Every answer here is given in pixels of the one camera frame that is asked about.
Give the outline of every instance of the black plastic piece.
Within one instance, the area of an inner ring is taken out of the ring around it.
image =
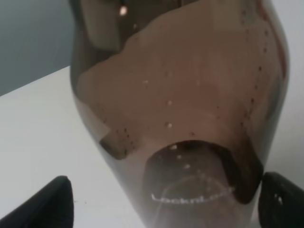
[[[267,172],[258,212],[262,228],[304,228],[304,191],[280,174]]]
[[[0,228],[72,228],[74,202],[70,180],[65,176],[48,185],[0,220]]]

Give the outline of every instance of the black object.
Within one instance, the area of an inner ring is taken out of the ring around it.
[[[73,223],[71,182],[59,176],[1,219],[0,228],[72,228]]]
[[[258,213],[262,228],[304,228],[304,191],[280,174],[267,172]]]

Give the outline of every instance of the white surface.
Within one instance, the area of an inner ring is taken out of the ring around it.
[[[291,77],[267,169],[304,188],[304,1],[274,3]],[[69,68],[0,97],[0,218],[58,175],[72,181],[75,228],[142,227],[76,112]]]

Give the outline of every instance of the gray wall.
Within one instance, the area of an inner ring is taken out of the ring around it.
[[[0,0],[0,96],[70,64],[67,0]]]

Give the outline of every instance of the brown glass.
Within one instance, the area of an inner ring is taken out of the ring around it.
[[[267,0],[71,0],[81,117],[147,228],[244,228],[284,100]]]

